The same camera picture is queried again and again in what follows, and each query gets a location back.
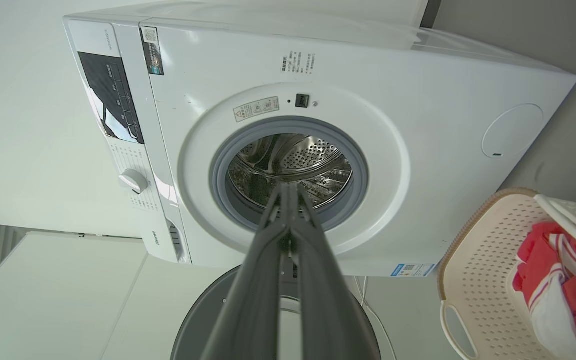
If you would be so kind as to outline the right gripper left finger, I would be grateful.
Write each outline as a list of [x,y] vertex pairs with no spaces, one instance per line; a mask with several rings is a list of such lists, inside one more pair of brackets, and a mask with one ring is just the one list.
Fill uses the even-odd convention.
[[277,360],[291,187],[275,187],[200,360]]

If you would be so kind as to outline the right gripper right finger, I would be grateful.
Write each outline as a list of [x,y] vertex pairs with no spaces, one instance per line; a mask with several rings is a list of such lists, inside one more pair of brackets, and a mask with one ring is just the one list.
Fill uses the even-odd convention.
[[377,338],[346,285],[306,190],[292,185],[303,360],[377,360]]

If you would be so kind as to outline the round black glass washer door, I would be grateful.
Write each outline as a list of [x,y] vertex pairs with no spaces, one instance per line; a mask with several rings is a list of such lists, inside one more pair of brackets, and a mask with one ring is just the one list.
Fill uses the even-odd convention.
[[[218,316],[226,305],[239,268],[235,267],[215,280],[190,308],[174,341],[170,360],[200,360]],[[303,360],[301,296],[298,292],[300,270],[285,260],[279,272],[278,353],[272,360]]]

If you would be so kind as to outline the white front-load washing machine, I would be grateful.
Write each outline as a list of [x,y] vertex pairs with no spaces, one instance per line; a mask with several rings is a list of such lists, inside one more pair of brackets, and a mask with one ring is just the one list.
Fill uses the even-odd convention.
[[[448,244],[521,160],[487,157],[482,139],[504,112],[542,109],[546,127],[576,76],[502,48],[386,22],[320,1],[176,0],[67,14],[66,36],[148,253],[174,264],[231,269],[257,230],[218,205],[211,174],[238,130],[271,117],[323,121],[356,142],[366,195],[323,230],[345,275],[391,276],[438,264]],[[150,74],[141,27],[155,27],[164,75]],[[144,144],[106,136],[79,52],[119,57]],[[310,96],[295,107],[297,94]],[[233,109],[278,97],[279,110],[236,121]]]

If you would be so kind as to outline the blue energy label sticker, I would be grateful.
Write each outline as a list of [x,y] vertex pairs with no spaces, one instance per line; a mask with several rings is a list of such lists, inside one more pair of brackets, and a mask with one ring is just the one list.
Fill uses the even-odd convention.
[[436,263],[402,263],[398,264],[391,277],[425,278],[435,269]]

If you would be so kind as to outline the stainless steel washer drum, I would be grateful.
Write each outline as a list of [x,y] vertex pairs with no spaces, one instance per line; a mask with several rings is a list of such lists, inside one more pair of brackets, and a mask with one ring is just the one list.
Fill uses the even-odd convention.
[[333,144],[315,136],[280,133],[244,146],[231,160],[228,177],[238,194],[265,207],[278,183],[299,183],[314,208],[339,198],[354,171]]

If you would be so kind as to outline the white round washer knob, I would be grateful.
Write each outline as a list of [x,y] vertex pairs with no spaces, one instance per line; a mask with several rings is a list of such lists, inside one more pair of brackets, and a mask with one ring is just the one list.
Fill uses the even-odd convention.
[[142,194],[149,187],[148,180],[139,171],[132,168],[124,170],[118,178],[122,186],[137,195]]

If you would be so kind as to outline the cream perforated laundry basket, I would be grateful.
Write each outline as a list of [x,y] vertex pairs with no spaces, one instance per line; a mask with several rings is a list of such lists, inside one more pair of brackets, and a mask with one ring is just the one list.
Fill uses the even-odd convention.
[[462,360],[559,360],[539,342],[521,292],[517,253],[532,227],[557,223],[576,239],[576,202],[517,187],[469,219],[441,262],[439,318]]

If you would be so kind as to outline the beige warning label sticker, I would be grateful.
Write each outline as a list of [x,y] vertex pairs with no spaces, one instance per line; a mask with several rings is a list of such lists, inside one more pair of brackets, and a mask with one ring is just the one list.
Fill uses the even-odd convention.
[[272,96],[240,105],[233,109],[233,114],[237,122],[242,122],[252,117],[279,111],[280,109],[278,96]]

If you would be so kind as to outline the red and white garment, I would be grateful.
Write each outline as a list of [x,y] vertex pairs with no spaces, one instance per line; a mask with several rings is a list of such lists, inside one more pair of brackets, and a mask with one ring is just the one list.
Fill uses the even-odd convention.
[[537,339],[559,360],[576,360],[576,238],[555,222],[535,224],[517,258],[512,287]]

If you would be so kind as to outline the black washer control panel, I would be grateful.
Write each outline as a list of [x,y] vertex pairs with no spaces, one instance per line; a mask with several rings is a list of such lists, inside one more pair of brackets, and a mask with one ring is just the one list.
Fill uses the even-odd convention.
[[144,145],[122,59],[86,52],[78,52],[78,57],[105,135]]

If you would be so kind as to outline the dark QR code sticker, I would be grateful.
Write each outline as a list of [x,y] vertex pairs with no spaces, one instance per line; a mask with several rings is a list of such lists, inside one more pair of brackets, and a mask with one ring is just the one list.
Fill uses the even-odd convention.
[[142,50],[149,74],[163,76],[165,73],[157,28],[142,26],[140,31]]

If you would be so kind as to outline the round white filter cover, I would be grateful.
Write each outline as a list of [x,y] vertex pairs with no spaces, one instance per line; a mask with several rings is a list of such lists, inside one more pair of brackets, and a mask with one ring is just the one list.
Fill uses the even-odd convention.
[[541,133],[546,121],[541,107],[521,104],[503,112],[487,128],[482,152],[489,158],[510,158],[525,151]]

